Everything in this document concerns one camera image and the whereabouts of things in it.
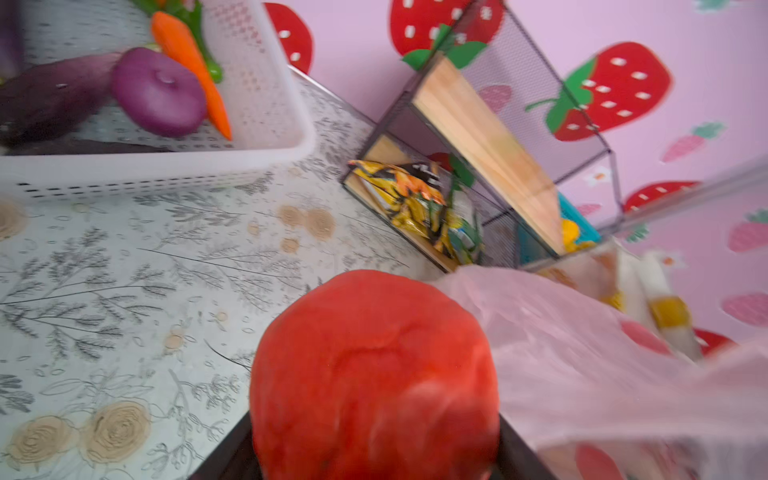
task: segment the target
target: plastic bag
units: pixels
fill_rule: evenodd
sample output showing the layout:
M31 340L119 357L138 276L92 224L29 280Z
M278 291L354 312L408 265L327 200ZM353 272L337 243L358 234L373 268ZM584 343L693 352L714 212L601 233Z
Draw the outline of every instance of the plastic bag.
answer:
M516 270L434 283L480 322L501 413L562 480L768 478L768 339L693 364L623 313Z

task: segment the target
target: floral tablecloth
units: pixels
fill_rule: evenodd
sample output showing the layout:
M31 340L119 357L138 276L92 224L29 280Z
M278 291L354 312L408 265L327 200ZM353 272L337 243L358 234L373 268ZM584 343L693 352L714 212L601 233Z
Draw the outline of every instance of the floral tablecloth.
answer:
M0 478L186 478L247 411L259 338L294 300L346 270L439 275L336 181L370 126L297 81L307 159L28 207L0 242Z

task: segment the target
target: orange carrot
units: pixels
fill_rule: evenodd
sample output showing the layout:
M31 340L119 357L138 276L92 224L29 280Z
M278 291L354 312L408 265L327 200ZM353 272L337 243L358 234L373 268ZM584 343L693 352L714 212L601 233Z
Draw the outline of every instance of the orange carrot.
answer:
M224 101L216 89L213 79L205 66L203 55L197 48L194 36L187 24L173 15L165 12L155 12L152 15L152 35L154 40L163 49L163 53L175 61L187 67L195 74L200 86L205 91L208 103L208 118L221 134L232 140L230 121L227 119L227 110Z

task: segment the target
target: green pepper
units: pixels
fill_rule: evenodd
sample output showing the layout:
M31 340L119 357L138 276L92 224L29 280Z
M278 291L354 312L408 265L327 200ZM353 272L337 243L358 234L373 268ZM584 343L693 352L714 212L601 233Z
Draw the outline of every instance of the green pepper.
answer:
M151 17L156 11L160 10L155 0L131 0L142 12Z
M216 62L214 56L205 45L205 38L203 37L203 4L200 3L200 0L195 0L192 12L184 7L182 0L167 0L165 2L165 12L187 24L197 42L197 48L200 49L200 53L203 55L203 60L205 60L205 66L210 77L214 82L221 83L224 78L224 72L221 69L221 65Z

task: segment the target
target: metal mesh rack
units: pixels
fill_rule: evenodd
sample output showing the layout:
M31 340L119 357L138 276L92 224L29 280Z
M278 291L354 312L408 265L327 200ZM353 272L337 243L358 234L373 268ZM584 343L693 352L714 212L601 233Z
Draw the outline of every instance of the metal mesh rack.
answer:
M545 122L547 108L544 105L547 99L556 99L564 95L573 105L577 105L576 100L522 27L521 22L502 0L475 0L470 3L461 18L451 26L451 33L439 41L429 60L408 82L404 92L377 124L358 158L374 160L371 158L372 153L381 146L383 138L390 144L398 145L411 161L425 161L427 154L435 151L448 151L459 158L464 158L455 145L445 138L413 104L413 101L438 62L443 57L451 58L452 50L464 44L468 38L467 32L477 31L478 26L488 19L489 12L500 13L504 18L487 46L471 64L461 70L464 79L475 89L475 92L481 92L484 88L494 85L510 87L513 93L508 103L502 109L495 111L496 116L515 136L518 143L536 160L542 170L553 179L556 186L606 156L609 156L609 161L613 164L614 155L605 139L598 133L599 127L590 120L585 106L571 112L582 117L578 123L585 127L579 127L575 124L577 122L567 126L572 130L576 127L586 128L588 131L581 133L582 139L562 141L557 138L558 135L549 131ZM537 103L542 104L541 109L526 108L527 105ZM376 161L390 163L386 158L380 158L380 152L376 152L375 157ZM342 184L371 210L376 211L369 201L361 198L359 189L350 188L348 185L351 172L352 169L341 179ZM474 202L478 220L483 226L485 251L481 264L520 267L518 238L521 235L533 237L541 244L545 255L558 257L558 253L536 234L535 230L504 200L502 195L498 194L487 179L478 174L475 178L476 182L468 194ZM618 191L616 175L614 175L614 191L617 202L620 203L621 193ZM396 228L395 230L417 248L425 250L423 242L404 234L401 230ZM453 268L450 263L436 259L434 254L425 253L443 270Z

